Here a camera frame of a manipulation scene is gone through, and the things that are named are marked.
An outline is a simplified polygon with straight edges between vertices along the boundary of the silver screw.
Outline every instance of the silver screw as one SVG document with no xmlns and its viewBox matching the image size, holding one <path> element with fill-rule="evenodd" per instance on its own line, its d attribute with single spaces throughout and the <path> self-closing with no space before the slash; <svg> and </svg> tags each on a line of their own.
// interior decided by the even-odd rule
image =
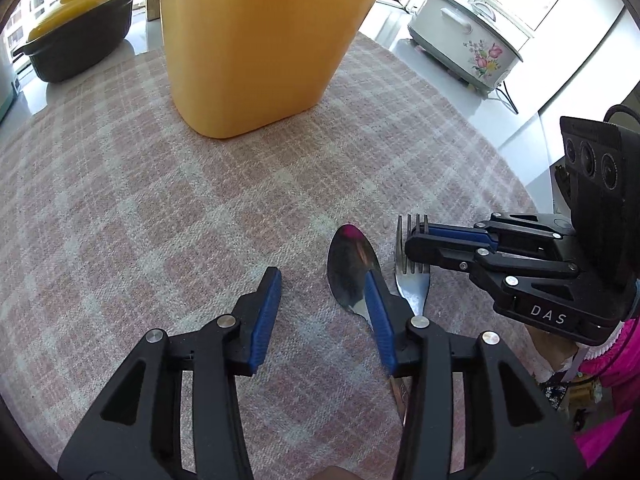
<svg viewBox="0 0 640 480">
<path fill-rule="evenodd" d="M 485 332 L 482 334 L 482 341 L 488 345 L 497 345 L 500 342 L 500 336 L 495 332 Z"/>
<path fill-rule="evenodd" d="M 162 333 L 162 330 L 160 330 L 159 328 L 154 328 L 152 330 L 149 330 L 149 332 L 145 334 L 145 339 L 148 343 L 157 343 L 163 337 L 164 337 L 164 334 Z"/>
<path fill-rule="evenodd" d="M 427 328 L 429 326 L 429 319 L 424 316 L 413 316 L 411 318 L 411 324 L 416 328 Z"/>
<path fill-rule="evenodd" d="M 231 328 L 236 324 L 236 318 L 231 316 L 230 314 L 225 314 L 224 316 L 220 316 L 218 318 L 218 326 L 220 328 Z"/>
</svg>

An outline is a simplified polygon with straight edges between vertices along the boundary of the fork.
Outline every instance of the fork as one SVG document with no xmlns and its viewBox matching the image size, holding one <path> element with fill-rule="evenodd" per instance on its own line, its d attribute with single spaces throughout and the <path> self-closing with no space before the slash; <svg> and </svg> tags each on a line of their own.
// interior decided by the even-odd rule
<svg viewBox="0 0 640 480">
<path fill-rule="evenodd" d="M 402 232 L 402 215 L 398 216 L 398 227 L 396 228 L 396 286 L 400 296 L 409 302 L 414 314 L 421 316 L 429 293 L 431 266 L 409 260 L 404 254 L 404 243 L 412 234 L 412 229 L 419 233 L 425 232 L 426 226 L 428 226 L 427 216 L 423 215 L 423 224 L 420 224 L 420 215 L 416 215 L 415 224 L 412 227 L 411 215 L 407 215 L 406 224 L 406 236 L 404 236 Z"/>
</svg>

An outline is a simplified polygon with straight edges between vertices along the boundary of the pink clothing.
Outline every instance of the pink clothing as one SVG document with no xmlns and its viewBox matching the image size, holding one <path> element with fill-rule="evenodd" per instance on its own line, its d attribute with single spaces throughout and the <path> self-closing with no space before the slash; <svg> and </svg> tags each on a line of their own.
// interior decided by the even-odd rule
<svg viewBox="0 0 640 480">
<path fill-rule="evenodd" d="M 613 406 L 618 414 L 615 418 L 575 438 L 587 467 L 591 467 L 609 447 L 640 397 L 640 327 L 635 329 L 635 326 L 635 320 L 627 321 L 617 341 L 604 355 L 585 361 L 580 366 L 581 372 L 600 375 L 602 386 L 611 388 Z M 625 349 L 618 356 L 627 339 L 629 341 Z M 612 359 L 616 361 L 604 370 Z"/>
</svg>

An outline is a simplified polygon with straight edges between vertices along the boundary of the spoon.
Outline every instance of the spoon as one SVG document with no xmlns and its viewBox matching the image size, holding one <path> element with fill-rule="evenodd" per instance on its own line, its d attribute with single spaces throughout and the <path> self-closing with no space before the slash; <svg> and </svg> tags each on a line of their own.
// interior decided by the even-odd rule
<svg viewBox="0 0 640 480">
<path fill-rule="evenodd" d="M 373 330 L 364 301 L 364 281 L 371 269 L 380 270 L 380 263 L 367 237 L 354 225 L 339 227 L 331 240 L 326 259 L 329 288 L 344 310 L 362 316 Z M 389 377 L 389 382 L 404 425 L 411 379 Z"/>
</svg>

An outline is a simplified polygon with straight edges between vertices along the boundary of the yellow plastic bin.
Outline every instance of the yellow plastic bin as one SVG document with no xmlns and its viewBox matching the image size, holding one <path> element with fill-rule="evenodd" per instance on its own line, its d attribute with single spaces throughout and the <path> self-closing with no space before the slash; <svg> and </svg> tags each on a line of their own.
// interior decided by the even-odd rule
<svg viewBox="0 0 640 480">
<path fill-rule="evenodd" d="M 160 0 L 171 92 L 223 139 L 314 106 L 376 0 Z"/>
</svg>

